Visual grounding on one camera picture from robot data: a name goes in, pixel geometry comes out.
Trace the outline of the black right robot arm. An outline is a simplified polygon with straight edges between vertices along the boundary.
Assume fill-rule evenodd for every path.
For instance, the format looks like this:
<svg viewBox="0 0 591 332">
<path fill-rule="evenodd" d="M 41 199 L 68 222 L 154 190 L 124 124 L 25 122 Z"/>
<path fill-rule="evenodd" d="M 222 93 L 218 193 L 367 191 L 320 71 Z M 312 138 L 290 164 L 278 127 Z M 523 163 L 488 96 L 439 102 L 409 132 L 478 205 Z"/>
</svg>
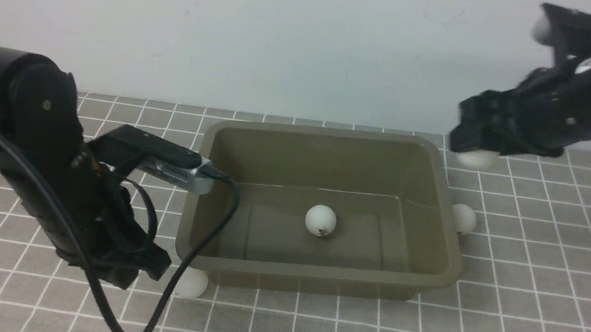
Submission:
<svg viewBox="0 0 591 332">
<path fill-rule="evenodd" d="M 551 3 L 541 9 L 533 38 L 552 48 L 553 67 L 533 70 L 510 90 L 462 101 L 449 132 L 452 152 L 557 158 L 591 141 L 591 14 Z"/>
</svg>

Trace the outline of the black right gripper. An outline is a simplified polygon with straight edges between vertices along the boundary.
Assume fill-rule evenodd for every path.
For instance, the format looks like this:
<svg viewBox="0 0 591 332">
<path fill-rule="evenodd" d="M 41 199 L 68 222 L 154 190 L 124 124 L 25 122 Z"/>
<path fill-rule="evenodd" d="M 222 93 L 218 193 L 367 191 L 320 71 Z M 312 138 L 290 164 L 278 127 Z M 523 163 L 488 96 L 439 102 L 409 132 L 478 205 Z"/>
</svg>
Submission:
<svg viewBox="0 0 591 332">
<path fill-rule="evenodd" d="M 556 159 L 566 147 L 591 141 L 591 124 L 577 115 L 583 105 L 571 104 L 561 94 L 571 79 L 558 70 L 539 68 L 515 88 L 486 90 L 461 101 L 449 149 Z"/>
</svg>

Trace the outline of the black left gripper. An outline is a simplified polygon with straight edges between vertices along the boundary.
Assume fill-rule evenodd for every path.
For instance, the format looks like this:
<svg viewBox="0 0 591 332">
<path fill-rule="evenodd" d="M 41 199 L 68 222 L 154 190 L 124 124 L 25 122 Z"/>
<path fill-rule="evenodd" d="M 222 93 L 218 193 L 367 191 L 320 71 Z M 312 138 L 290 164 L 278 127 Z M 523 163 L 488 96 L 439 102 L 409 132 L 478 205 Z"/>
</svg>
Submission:
<svg viewBox="0 0 591 332">
<path fill-rule="evenodd" d="M 131 184 L 145 204 L 147 228 L 135 220 Z M 137 182 L 107 167 L 70 167 L 65 174 L 63 208 L 70 215 L 98 278 L 125 290 L 143 271 L 160 280 L 169 269 L 169 254 L 155 244 L 155 206 Z"/>
</svg>

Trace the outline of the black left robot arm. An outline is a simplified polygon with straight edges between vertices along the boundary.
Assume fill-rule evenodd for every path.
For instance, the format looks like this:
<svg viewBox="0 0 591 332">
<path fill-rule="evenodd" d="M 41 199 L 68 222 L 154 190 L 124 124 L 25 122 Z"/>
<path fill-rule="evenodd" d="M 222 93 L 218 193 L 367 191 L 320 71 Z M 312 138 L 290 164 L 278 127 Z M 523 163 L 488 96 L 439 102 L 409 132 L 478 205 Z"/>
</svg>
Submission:
<svg viewBox="0 0 591 332">
<path fill-rule="evenodd" d="M 169 254 L 135 220 L 122 180 L 135 157 L 99 158 L 77 112 L 73 76 L 40 54 L 0 47 L 0 134 L 59 198 L 103 281 L 126 289 L 141 271 L 160 280 Z"/>
</svg>

